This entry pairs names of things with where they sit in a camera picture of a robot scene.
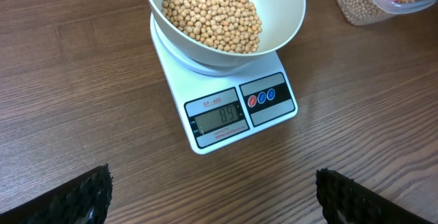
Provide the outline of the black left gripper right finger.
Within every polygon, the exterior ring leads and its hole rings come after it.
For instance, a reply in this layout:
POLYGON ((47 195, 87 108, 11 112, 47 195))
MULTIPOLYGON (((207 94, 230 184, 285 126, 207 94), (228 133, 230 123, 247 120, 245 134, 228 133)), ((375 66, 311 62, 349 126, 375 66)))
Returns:
POLYGON ((431 224, 337 171, 316 172, 316 197, 330 224, 431 224))

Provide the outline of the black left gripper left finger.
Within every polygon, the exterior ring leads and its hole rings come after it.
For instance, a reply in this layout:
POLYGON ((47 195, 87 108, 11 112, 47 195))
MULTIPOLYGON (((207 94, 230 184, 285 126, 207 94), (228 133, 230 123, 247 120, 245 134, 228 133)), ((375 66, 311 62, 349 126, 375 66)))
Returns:
POLYGON ((107 164, 1 214, 1 224, 103 224, 112 200, 107 164))

